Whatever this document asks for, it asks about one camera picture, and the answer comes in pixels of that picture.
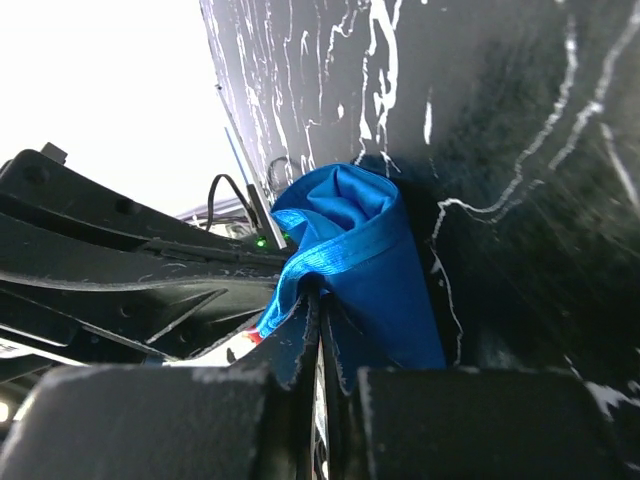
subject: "blue strap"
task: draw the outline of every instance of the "blue strap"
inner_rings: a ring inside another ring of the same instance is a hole
[[[445,366],[404,204],[392,182],[352,165],[329,165],[298,179],[271,214],[299,249],[258,322],[262,337],[286,320],[302,277],[316,274],[364,335],[398,364]]]

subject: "folded fabric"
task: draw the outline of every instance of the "folded fabric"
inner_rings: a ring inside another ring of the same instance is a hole
[[[257,328],[264,338],[287,318],[298,283],[321,276],[363,334],[408,368],[443,368],[444,355],[418,253],[397,187],[338,164],[298,179],[271,215],[299,246]]]

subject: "white paint streak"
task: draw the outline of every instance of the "white paint streak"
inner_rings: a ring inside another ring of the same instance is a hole
[[[240,68],[242,70],[242,78],[244,80],[245,92],[247,95],[247,99],[249,101],[249,112],[251,114],[251,118],[253,120],[253,126],[255,128],[256,136],[257,136],[257,141],[253,142],[251,141],[252,139],[250,139],[250,141],[252,144],[256,145],[256,148],[258,149],[260,161],[262,162],[264,171],[266,171],[267,155],[263,147],[264,132],[262,131],[262,126],[259,118],[262,115],[262,111],[260,110],[260,102],[258,101],[255,90],[253,90],[253,88],[249,85],[249,77],[247,76],[247,69],[246,69],[246,63],[248,61],[247,52],[244,45],[244,39],[242,37],[242,33],[240,32],[238,25],[236,25],[236,43],[238,44],[238,50],[240,52],[240,57],[241,57]]]
[[[304,175],[309,171],[309,167],[307,166],[307,156],[305,154],[300,155],[300,171]]]
[[[306,164],[309,170],[313,170],[316,168],[316,160],[313,156],[313,149],[311,147],[311,138],[309,137],[309,128],[311,125],[319,126],[319,123],[314,122],[313,120],[309,120],[304,126],[305,138],[307,140],[307,147],[309,148],[309,156],[306,157]]]
[[[562,163],[562,161],[569,156],[576,147],[576,143],[580,138],[583,130],[589,123],[589,119],[595,114],[601,114],[604,111],[604,101],[606,99],[607,91],[611,85],[613,79],[613,72],[616,62],[624,49],[629,45],[633,37],[638,32],[640,27],[640,0],[636,1],[633,7],[633,12],[629,17],[626,27],[613,44],[611,49],[607,52],[602,62],[602,75],[598,80],[596,89],[593,94],[593,99],[587,103],[580,113],[577,115],[577,120],[573,125],[571,134],[567,139],[564,147],[558,151],[558,153],[549,162],[549,169],[555,170]]]
[[[343,38],[349,38],[353,33],[353,28],[356,21],[356,16],[358,14],[357,10],[351,11],[350,4],[347,2],[347,11],[342,16],[340,23],[338,25],[333,25],[331,27],[331,34],[329,35],[329,48],[327,49],[327,57],[324,61],[324,74],[325,77],[329,76],[329,65],[333,62],[333,49],[335,47],[335,36],[336,34],[340,34]]]
[[[284,39],[282,44],[282,50],[284,53],[285,63],[287,66],[287,86],[289,88],[289,95],[291,95],[291,101],[294,102],[293,99],[293,89],[291,88],[291,61],[289,60],[289,51],[287,50],[287,46],[289,42],[291,42],[291,38],[293,37],[293,0],[289,0],[289,32]],[[299,125],[298,122],[298,114],[296,113],[295,104],[292,105],[293,109],[293,119],[296,122],[296,125]]]
[[[400,19],[400,7],[402,0],[396,0],[394,3],[393,17],[389,18],[389,12],[384,0],[372,0],[369,8],[369,47],[365,51],[362,60],[362,111],[360,113],[360,145],[362,147],[355,164],[359,165],[366,153],[365,140],[372,140],[373,134],[371,127],[366,120],[367,98],[366,91],[369,84],[369,58],[371,58],[377,50],[378,40],[376,38],[375,24],[378,24],[380,31],[388,46],[388,59],[386,71],[380,71],[378,82],[380,84],[380,93],[373,94],[373,104],[376,121],[376,143],[380,149],[380,155],[385,163],[386,175],[390,175],[390,169],[393,167],[397,172],[401,172],[395,162],[387,153],[387,119],[389,112],[395,107],[398,90],[398,44],[395,36],[394,28],[397,27]]]
[[[604,143],[607,148],[607,153],[609,154],[609,159],[611,160],[611,164],[616,170],[618,174],[618,178],[620,179],[620,183],[624,187],[627,192],[627,197],[629,201],[633,205],[633,208],[636,212],[636,215],[640,216],[640,200],[638,199],[638,191],[636,190],[635,185],[633,184],[633,180],[631,180],[631,176],[629,172],[625,168],[622,160],[618,156],[618,152],[616,151],[616,147],[613,141],[613,132],[609,128],[609,126],[605,123],[600,124],[600,130],[602,131],[602,137],[604,138]]]
[[[431,95],[429,95],[429,100],[427,100],[427,108],[424,113],[424,143],[427,145],[431,145],[431,128],[433,125],[433,112],[431,107]]]
[[[247,25],[247,31],[249,32],[249,39],[253,40],[253,19],[251,18],[251,9],[245,9],[245,3],[246,2],[241,1],[240,5],[242,5],[242,10],[244,11],[245,17],[247,19],[245,23]]]
[[[431,271],[429,273],[433,274],[438,271],[442,272],[442,276],[444,277],[444,283],[447,288],[447,297],[449,299],[449,312],[451,312],[451,317],[453,318],[453,321],[456,322],[456,325],[458,326],[458,335],[456,337],[456,359],[453,362],[453,364],[457,366],[457,365],[460,365],[460,358],[462,356],[462,337],[464,336],[464,329],[462,328],[462,324],[460,323],[460,320],[458,319],[455,308],[453,306],[453,291],[451,289],[451,282],[449,281],[449,276],[447,275],[447,272],[442,266],[440,257],[438,257],[438,254],[436,253],[435,249],[431,248],[431,251],[433,252],[433,256],[436,259],[436,261],[434,262],[433,267],[431,268]]]
[[[436,170],[436,163],[433,161],[433,158],[429,157],[429,164],[431,165],[431,173],[433,173],[433,176],[435,178],[440,178],[438,176],[438,171]]]
[[[287,137],[284,134],[284,128],[282,127],[282,122],[280,121],[280,116],[276,112],[276,106],[274,105],[274,98],[275,97],[272,97],[272,99],[271,99],[271,105],[273,107],[273,113],[274,113],[273,116],[274,116],[275,123],[276,123],[276,130],[278,131],[278,136],[280,137],[280,143],[282,144],[282,146],[287,151],[287,156],[288,156],[288,154],[289,154],[289,144],[287,143]]]
[[[610,408],[619,408],[621,403],[627,403],[634,407],[640,407],[640,398],[629,398],[622,392],[614,390],[606,385],[598,385],[597,383],[586,382],[585,386],[589,389],[593,397],[598,403],[600,411],[604,413],[610,420],[613,420]]]
[[[229,95],[229,100],[231,103],[231,108],[233,109],[233,113],[237,118],[238,112],[236,109],[236,100],[233,94],[233,89],[231,88],[231,84],[229,83],[228,77],[228,67],[227,67],[227,58],[224,55],[224,49],[222,48],[222,44],[220,43],[220,28],[218,26],[218,22],[216,21],[216,17],[213,15],[213,12],[207,9],[207,14],[205,15],[207,22],[209,23],[209,27],[213,31],[213,48],[215,49],[218,58],[222,61],[222,75],[220,75],[222,82],[226,83],[226,88],[223,87],[224,93]]]
[[[187,268],[187,266],[184,263],[167,263],[165,265],[162,266],[162,268],[167,268],[167,267],[176,267],[176,268]]]
[[[573,373],[576,376],[576,378],[579,378],[580,380],[582,380],[582,375],[580,375],[580,372],[578,372],[576,367],[573,366],[573,361],[571,361],[571,359],[567,355],[564,356],[564,359],[569,365],[569,370],[571,370],[571,373]]]
[[[527,191],[532,192],[540,185],[544,185],[544,182],[542,180],[534,180],[527,187]],[[507,215],[507,213],[509,213],[513,209],[513,207],[517,207],[518,205],[521,205],[524,202],[524,200],[525,200],[524,198],[517,198],[515,200],[511,200],[509,203],[507,203],[504,206],[504,208],[502,208],[494,217],[490,218],[489,220],[479,220],[479,219],[475,219],[475,220],[478,220],[482,223],[496,224],[500,220],[502,220]]]
[[[544,141],[547,137],[553,132],[555,125],[558,123],[560,118],[564,113],[564,110],[569,102],[569,96],[571,88],[575,83],[576,71],[578,70],[578,58],[577,58],[577,37],[576,37],[576,25],[575,19],[573,17],[569,17],[567,21],[566,35],[564,41],[565,47],[565,55],[567,59],[567,67],[565,69],[564,79],[560,84],[560,95],[558,99],[553,104],[553,111],[547,117],[544,125],[542,126],[542,130],[540,130],[536,136],[534,137],[531,144],[525,148],[520,155],[515,160],[514,165],[514,173],[515,176],[513,180],[509,183],[507,188],[502,192],[500,198],[489,207],[478,208],[472,205],[469,205],[458,198],[447,198],[446,200],[442,200],[438,202],[438,206],[440,207],[440,213],[438,215],[438,220],[436,221],[436,225],[434,227],[434,231],[432,234],[432,239],[438,237],[438,232],[440,231],[440,227],[442,226],[442,222],[444,221],[446,215],[446,209],[451,205],[458,205],[463,208],[467,213],[473,212],[477,214],[488,214],[494,213],[500,209],[502,209],[508,202],[509,198],[513,195],[516,189],[522,184],[524,180],[524,176],[522,173],[522,167],[524,161],[529,158],[531,155],[536,153],[540,147],[543,145]]]
[[[309,32],[306,30],[302,32],[302,37],[300,38],[300,56],[309,55],[309,46],[307,45],[307,40],[309,39]]]

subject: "cable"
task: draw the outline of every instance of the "cable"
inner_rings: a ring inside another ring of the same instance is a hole
[[[275,166],[279,162],[291,163],[291,168],[296,168],[300,171],[300,174],[302,174],[302,167],[300,165],[300,162],[293,158],[278,157],[275,160],[271,160],[271,163],[269,163],[269,166],[267,167],[267,185],[269,187],[269,190],[271,190],[274,194],[276,194],[278,190],[282,189],[282,187],[276,185],[277,182],[275,178]]]
[[[205,230],[208,232],[209,230],[211,230],[211,226],[213,225],[213,197],[216,194],[216,188],[218,187],[218,183],[220,183],[221,178],[224,178],[229,183],[229,185],[231,185],[233,193],[236,194],[236,197],[238,197],[238,200],[240,200],[240,203],[242,203],[242,206],[247,212],[247,218],[249,219],[249,222],[252,224],[253,228],[257,230],[258,217],[256,216],[256,212],[253,211],[251,205],[249,205],[249,202],[247,202],[247,199],[244,198],[244,195],[242,195],[242,192],[236,185],[236,182],[233,181],[233,178],[231,178],[226,173],[220,173],[216,175],[216,177],[213,179],[213,182],[211,182],[209,196],[207,197],[207,227]]]

